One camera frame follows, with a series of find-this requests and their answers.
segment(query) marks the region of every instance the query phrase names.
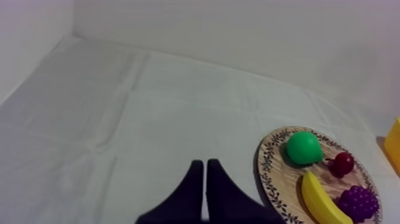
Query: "green apple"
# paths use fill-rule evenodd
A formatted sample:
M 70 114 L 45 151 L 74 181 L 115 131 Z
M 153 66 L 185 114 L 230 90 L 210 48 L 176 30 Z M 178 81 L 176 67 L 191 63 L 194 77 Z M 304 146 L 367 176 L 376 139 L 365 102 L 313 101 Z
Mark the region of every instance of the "green apple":
M 322 161 L 323 153 L 318 138 L 310 132 L 296 132 L 287 142 L 287 155 L 296 164 Z

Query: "purple grapes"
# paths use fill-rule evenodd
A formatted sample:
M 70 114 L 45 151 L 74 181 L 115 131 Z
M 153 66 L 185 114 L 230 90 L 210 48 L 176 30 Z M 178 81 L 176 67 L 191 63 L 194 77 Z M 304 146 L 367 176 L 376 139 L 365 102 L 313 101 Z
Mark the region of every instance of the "purple grapes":
M 352 186 L 344 191 L 337 205 L 354 223 L 370 219 L 379 210 L 376 196 L 361 186 Z

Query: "decorative plate border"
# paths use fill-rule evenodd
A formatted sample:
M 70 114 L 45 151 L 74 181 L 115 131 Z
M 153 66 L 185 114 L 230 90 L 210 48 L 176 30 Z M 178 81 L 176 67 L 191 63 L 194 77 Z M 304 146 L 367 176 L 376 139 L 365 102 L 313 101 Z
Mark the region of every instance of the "decorative plate border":
M 328 136 L 317 132 L 313 129 L 307 128 L 307 127 L 300 127 L 300 126 L 286 126 L 282 127 L 280 129 L 276 129 L 272 131 L 271 133 L 274 134 L 268 134 L 266 137 L 270 137 L 271 140 L 268 141 L 267 144 L 264 144 L 265 138 L 261 141 L 260 146 L 258 147 L 258 175 L 261 179 L 262 187 L 264 189 L 264 192 L 266 193 L 268 199 L 274 206 L 274 208 L 277 210 L 277 212 L 282 216 L 283 220 L 287 224 L 305 224 L 304 221 L 299 220 L 298 216 L 295 216 L 291 214 L 288 210 L 288 205 L 285 204 L 281 199 L 280 199 L 280 192 L 278 191 L 277 188 L 272 184 L 272 178 L 269 177 L 269 174 L 271 173 L 271 168 L 272 168 L 272 159 L 275 156 L 275 152 L 273 151 L 273 147 L 279 146 L 280 144 L 286 142 L 286 137 L 289 135 L 292 135 L 296 132 L 299 131 L 308 131 L 313 133 L 320 142 L 324 142 L 326 145 L 335 148 L 338 151 L 342 152 L 348 152 L 348 150 L 344 149 L 340 144 L 335 142 L 334 140 L 330 139 Z M 364 166 L 357 161 L 355 158 L 355 166 L 356 168 L 360 171 L 363 181 L 365 183 L 365 186 L 375 194 L 375 196 L 379 199 L 379 195 L 377 194 L 376 187 L 371 180 L 370 175 L 368 174 L 368 171 L 365 170 Z M 381 224 L 382 223 L 382 204 L 379 200 L 380 203 L 380 208 L 379 212 L 375 213 L 373 216 L 372 221 L 374 224 Z

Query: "yellow box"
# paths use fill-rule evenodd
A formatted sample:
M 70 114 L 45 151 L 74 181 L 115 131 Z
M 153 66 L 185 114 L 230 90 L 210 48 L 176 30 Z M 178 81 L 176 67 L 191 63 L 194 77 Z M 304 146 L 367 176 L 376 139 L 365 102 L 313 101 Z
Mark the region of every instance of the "yellow box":
M 400 117 L 385 139 L 385 151 L 397 173 L 400 173 Z

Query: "table surface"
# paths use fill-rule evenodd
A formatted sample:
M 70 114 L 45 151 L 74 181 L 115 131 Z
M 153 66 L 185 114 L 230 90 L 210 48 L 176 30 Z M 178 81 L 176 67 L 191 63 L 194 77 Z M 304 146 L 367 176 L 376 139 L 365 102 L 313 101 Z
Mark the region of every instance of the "table surface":
M 69 88 L 63 86 L 71 82 L 72 98 L 64 97 L 63 104 L 58 97 L 32 103 L 52 94 L 43 94 L 43 86 L 22 86 L 36 95 L 16 92 L 0 107 L 0 177 L 5 180 L 0 222 L 132 224 L 172 193 L 194 159 L 218 158 L 233 181 L 262 203 L 254 154 L 263 137 L 283 126 L 310 127 L 340 142 L 371 174 L 383 204 L 383 223 L 400 220 L 400 179 L 377 144 L 395 118 L 267 77 L 145 50 L 132 54 L 135 81 L 129 86 L 129 76 L 110 79 L 98 72 L 124 67 L 130 51 L 104 48 L 100 54 L 97 45 L 90 47 L 77 48 L 79 55 L 87 58 L 83 52 L 89 49 L 95 49 L 94 57 L 113 55 L 94 61 L 98 67 L 87 76 L 65 82 L 65 74 L 57 81 L 40 75 L 26 84 L 40 86 L 45 80 L 51 93 L 64 97 Z M 52 71 L 57 57 L 48 60 Z M 107 69 L 101 67 L 116 57 Z M 74 73 L 77 67 L 67 68 Z M 75 84 L 78 79 L 91 88 Z M 122 94 L 109 94 L 115 91 Z M 119 115 L 99 114 L 105 105 L 118 108 Z M 107 128 L 98 131 L 97 123 Z M 100 137 L 85 140 L 91 136 Z M 207 201 L 202 214 L 207 219 Z
M 120 122 L 101 223 L 132 223 L 157 206 L 193 159 L 218 158 L 234 182 L 261 203 L 254 153 L 266 134 L 283 126 L 310 127 L 343 144 L 377 185 L 384 223 L 397 223 L 400 180 L 376 139 L 383 134 L 379 128 L 390 128 L 388 120 L 377 122 L 386 127 L 369 125 L 359 110 L 302 88 L 152 52 Z M 206 219 L 207 204 L 203 207 Z

